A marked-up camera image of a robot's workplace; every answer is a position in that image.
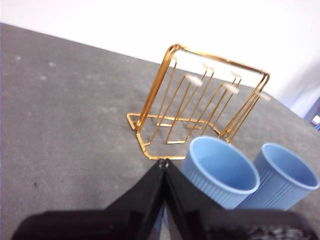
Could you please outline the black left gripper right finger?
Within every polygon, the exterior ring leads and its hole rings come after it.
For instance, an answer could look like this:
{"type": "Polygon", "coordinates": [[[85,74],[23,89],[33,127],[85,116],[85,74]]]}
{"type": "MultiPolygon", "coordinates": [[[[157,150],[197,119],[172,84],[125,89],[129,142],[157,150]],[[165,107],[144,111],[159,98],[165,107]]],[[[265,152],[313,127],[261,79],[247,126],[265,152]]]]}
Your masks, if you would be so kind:
{"type": "Polygon", "coordinates": [[[292,211],[227,210],[163,161],[171,231],[182,240],[316,240],[308,221],[292,211]]]}

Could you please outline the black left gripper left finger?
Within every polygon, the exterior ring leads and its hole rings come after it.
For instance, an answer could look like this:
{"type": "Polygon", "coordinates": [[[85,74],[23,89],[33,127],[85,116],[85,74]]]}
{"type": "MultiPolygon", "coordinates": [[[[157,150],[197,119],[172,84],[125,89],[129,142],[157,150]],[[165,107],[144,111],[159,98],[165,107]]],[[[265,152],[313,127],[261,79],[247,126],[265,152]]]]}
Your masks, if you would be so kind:
{"type": "Polygon", "coordinates": [[[165,160],[158,160],[104,209],[46,211],[25,218],[14,240],[157,240],[163,216],[165,160]]]}

